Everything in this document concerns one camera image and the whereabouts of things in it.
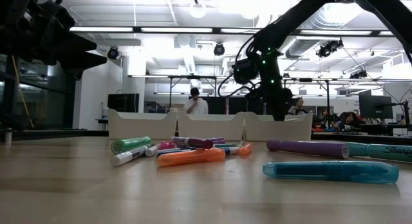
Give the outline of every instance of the fluorescent light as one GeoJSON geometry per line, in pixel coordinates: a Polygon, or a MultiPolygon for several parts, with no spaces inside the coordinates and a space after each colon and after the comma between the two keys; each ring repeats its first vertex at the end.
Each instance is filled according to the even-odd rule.
{"type": "Polygon", "coordinates": [[[70,28],[71,32],[133,32],[132,27],[87,27],[76,26],[70,28]]]}
{"type": "MultiPolygon", "coordinates": [[[[170,95],[170,92],[154,92],[154,95],[170,95]]],[[[172,95],[191,95],[190,93],[172,92],[172,95]]],[[[214,95],[214,93],[200,93],[199,95],[214,95]]]]}
{"type": "Polygon", "coordinates": [[[325,40],[325,41],[339,41],[340,37],[321,37],[321,36],[297,36],[298,40],[325,40]]]}
{"type": "MultiPolygon", "coordinates": [[[[154,92],[154,95],[170,95],[169,92],[154,92]]],[[[177,92],[172,92],[172,95],[181,95],[181,93],[177,93],[177,92]]]]}
{"type": "Polygon", "coordinates": [[[381,31],[379,33],[379,35],[385,35],[385,36],[389,36],[389,35],[393,35],[393,33],[391,31],[381,31]]]}
{"type": "Polygon", "coordinates": [[[130,77],[134,78],[141,78],[141,79],[168,79],[169,76],[167,75],[129,75],[130,77]]]}
{"type": "Polygon", "coordinates": [[[372,31],[357,30],[301,30],[301,35],[371,35],[372,31]]]}
{"type": "Polygon", "coordinates": [[[212,28],[142,28],[142,32],[212,33],[212,28]]]}
{"type": "Polygon", "coordinates": [[[250,28],[222,28],[221,33],[257,33],[260,29],[250,29],[250,28]]]}

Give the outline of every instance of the wall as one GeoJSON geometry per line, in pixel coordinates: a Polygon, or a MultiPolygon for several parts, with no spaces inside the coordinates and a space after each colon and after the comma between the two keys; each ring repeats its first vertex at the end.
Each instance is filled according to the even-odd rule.
{"type": "Polygon", "coordinates": [[[73,128],[101,130],[102,102],[107,106],[108,95],[121,88],[122,68],[108,61],[84,71],[83,77],[76,82],[73,128]]]}

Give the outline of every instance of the teal marker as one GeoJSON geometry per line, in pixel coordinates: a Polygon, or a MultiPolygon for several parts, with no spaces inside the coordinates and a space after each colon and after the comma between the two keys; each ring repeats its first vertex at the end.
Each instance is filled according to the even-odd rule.
{"type": "Polygon", "coordinates": [[[412,162],[412,147],[404,145],[348,143],[350,156],[412,162]]]}
{"type": "Polygon", "coordinates": [[[237,147],[236,144],[215,144],[214,145],[217,148],[222,148],[222,147],[237,147]]]}

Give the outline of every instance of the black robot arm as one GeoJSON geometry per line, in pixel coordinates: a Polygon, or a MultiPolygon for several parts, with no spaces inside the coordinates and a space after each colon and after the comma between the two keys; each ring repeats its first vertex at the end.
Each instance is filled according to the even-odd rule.
{"type": "Polygon", "coordinates": [[[260,87],[253,87],[246,98],[263,98],[274,120],[285,119],[288,104],[292,99],[292,92],[282,88],[282,76],[277,64],[281,53],[278,49],[290,33],[326,3],[357,3],[361,8],[377,15],[404,45],[405,50],[412,51],[412,35],[408,35],[412,13],[399,0],[302,0],[277,21],[256,33],[246,49],[247,58],[236,58],[234,65],[234,79],[239,84],[246,84],[260,74],[260,87]]]}

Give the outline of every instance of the glass window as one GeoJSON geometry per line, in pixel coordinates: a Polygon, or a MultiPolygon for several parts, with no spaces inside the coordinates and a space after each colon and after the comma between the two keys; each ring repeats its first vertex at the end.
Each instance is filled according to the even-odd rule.
{"type": "Polygon", "coordinates": [[[59,67],[47,66],[41,61],[34,60],[32,63],[21,60],[20,79],[30,80],[36,84],[47,86],[51,89],[66,89],[67,75],[59,67]]]}
{"type": "Polygon", "coordinates": [[[0,55],[0,71],[6,71],[7,56],[0,55]]]}
{"type": "MultiPolygon", "coordinates": [[[[21,84],[24,100],[35,129],[64,127],[66,95],[21,84]]],[[[20,91],[14,114],[26,115],[20,91]]]]}

